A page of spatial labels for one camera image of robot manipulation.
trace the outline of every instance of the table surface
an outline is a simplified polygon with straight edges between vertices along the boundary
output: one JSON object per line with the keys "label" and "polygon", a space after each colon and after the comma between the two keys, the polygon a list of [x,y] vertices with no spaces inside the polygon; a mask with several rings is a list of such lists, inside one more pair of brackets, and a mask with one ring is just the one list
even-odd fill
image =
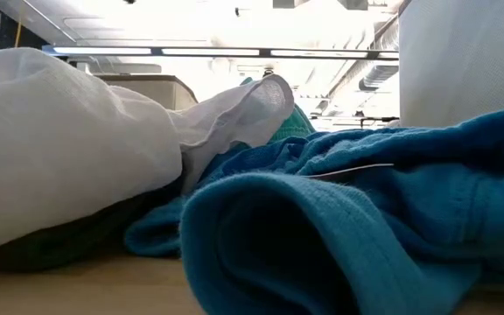
{"label": "table surface", "polygon": [[[179,260],[105,256],[39,274],[0,273],[0,314],[203,314]],[[461,315],[504,314],[504,289],[472,292]]]}

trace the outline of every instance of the ceiling light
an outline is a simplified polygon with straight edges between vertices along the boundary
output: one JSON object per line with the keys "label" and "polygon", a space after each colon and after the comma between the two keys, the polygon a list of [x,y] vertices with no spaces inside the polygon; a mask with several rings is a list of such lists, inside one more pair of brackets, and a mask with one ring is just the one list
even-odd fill
{"label": "ceiling light", "polygon": [[379,58],[387,58],[387,59],[398,59],[400,58],[399,52],[381,52],[378,55]]}
{"label": "ceiling light", "polygon": [[366,52],[333,52],[333,51],[301,51],[301,50],[274,50],[271,51],[272,56],[284,57],[335,57],[335,58],[350,58],[361,59],[366,58]]}
{"label": "ceiling light", "polygon": [[151,55],[150,48],[140,47],[54,47],[53,50],[65,55]]}
{"label": "ceiling light", "polygon": [[192,56],[257,56],[260,51],[257,49],[206,49],[206,48],[164,48],[165,55],[192,55]]}

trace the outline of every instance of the white fabric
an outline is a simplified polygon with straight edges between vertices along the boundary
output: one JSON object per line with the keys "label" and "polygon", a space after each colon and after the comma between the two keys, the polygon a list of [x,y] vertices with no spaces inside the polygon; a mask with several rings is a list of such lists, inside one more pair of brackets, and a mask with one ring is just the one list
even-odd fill
{"label": "white fabric", "polygon": [[165,186],[181,151],[194,182],[231,142],[265,144],[292,104],[271,78],[169,112],[42,52],[0,51],[0,245]]}
{"label": "white fabric", "polygon": [[287,82],[270,75],[187,110],[171,112],[185,156],[184,191],[192,189],[216,154],[228,151],[233,144],[266,144],[294,106]]}
{"label": "white fabric", "polygon": [[504,109],[504,1],[412,0],[400,16],[402,126]]}

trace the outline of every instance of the laundry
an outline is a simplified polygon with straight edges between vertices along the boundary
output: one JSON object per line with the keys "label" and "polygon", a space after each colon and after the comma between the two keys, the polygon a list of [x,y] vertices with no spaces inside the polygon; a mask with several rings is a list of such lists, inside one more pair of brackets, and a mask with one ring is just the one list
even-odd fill
{"label": "laundry", "polygon": [[266,144],[292,110],[276,75],[170,111],[41,51],[2,50],[0,246],[164,187],[183,163],[191,191],[215,155]]}
{"label": "laundry", "polygon": [[[292,114],[269,140],[269,144],[288,137],[308,137],[313,133],[315,133],[315,130],[305,113],[299,106],[295,105]],[[218,155],[203,171],[203,178],[207,178],[227,159],[247,149],[250,149],[249,145],[238,143],[227,153]],[[197,187],[203,186],[204,183],[198,183]],[[186,197],[179,197],[168,205],[160,206],[144,219],[132,224],[125,233],[125,242],[128,249],[140,256],[179,256],[178,225],[185,202]]]}
{"label": "laundry", "polygon": [[[371,164],[393,166],[347,185],[305,177]],[[504,277],[504,111],[292,137],[217,165],[166,206],[181,212],[185,272],[208,313],[445,314]],[[163,254],[151,225],[134,228],[163,208],[126,234],[130,250]]]}

